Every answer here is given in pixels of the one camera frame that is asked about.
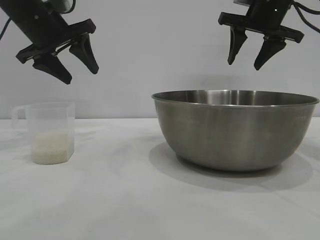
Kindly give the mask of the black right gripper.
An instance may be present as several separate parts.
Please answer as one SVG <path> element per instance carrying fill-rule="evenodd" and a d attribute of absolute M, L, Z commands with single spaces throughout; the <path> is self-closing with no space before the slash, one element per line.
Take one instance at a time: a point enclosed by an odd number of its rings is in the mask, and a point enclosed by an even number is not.
<path fill-rule="evenodd" d="M 299 30 L 282 25 L 291 5 L 291 0 L 251 0 L 245 15 L 221 12 L 218 23 L 230 27 L 228 64 L 233 64 L 247 40 L 246 31 L 265 35 L 262 47 L 253 64 L 257 71 L 286 47 L 285 40 L 300 43 L 304 34 Z"/>

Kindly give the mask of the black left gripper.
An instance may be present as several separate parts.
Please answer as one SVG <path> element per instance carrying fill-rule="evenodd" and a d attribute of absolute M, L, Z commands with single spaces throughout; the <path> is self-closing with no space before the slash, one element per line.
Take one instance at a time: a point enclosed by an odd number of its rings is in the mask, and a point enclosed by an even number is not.
<path fill-rule="evenodd" d="M 53 9 L 51 3 L 41 0 L 2 0 L 0 8 L 32 42 L 16 55 L 21 63 L 37 58 L 32 65 L 34 69 L 70 85 L 72 75 L 58 57 L 51 53 L 58 47 L 72 42 L 69 52 L 92 74 L 98 73 L 99 66 L 92 51 L 89 35 L 95 32 L 96 26 L 91 19 L 69 25 L 61 14 Z"/>

